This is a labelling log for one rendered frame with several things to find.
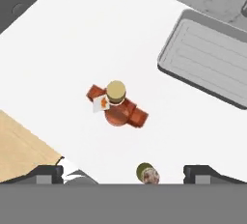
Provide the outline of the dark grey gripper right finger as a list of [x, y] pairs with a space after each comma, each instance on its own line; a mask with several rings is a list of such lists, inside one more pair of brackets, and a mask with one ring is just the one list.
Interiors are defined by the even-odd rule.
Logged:
[[219, 174], [208, 165], [185, 165], [184, 184], [245, 184], [245, 182]]

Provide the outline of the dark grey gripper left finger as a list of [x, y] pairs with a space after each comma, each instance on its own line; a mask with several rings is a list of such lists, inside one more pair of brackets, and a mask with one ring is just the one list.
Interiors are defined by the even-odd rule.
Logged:
[[56, 184], [63, 183], [64, 168], [59, 165], [40, 165], [26, 175], [11, 179], [10, 183]]

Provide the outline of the olive-capped speckled shaker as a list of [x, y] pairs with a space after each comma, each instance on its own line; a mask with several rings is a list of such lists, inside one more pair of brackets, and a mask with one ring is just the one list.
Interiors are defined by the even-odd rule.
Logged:
[[149, 163], [143, 162], [136, 169], [138, 180], [144, 184], [159, 184], [160, 176], [156, 169]]

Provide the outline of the brown condiment bottle tan cap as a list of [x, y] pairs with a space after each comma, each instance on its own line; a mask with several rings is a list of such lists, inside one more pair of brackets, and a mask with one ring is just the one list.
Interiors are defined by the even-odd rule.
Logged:
[[111, 81], [104, 89], [93, 85], [87, 93], [96, 111], [103, 111], [112, 126], [142, 127], [149, 114], [126, 97], [125, 85], [120, 80]]

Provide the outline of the grey drying tray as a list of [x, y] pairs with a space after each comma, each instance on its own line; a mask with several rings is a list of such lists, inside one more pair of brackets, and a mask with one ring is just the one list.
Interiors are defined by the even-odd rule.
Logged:
[[247, 110], [247, 31], [193, 10], [181, 13], [162, 48], [160, 71]]

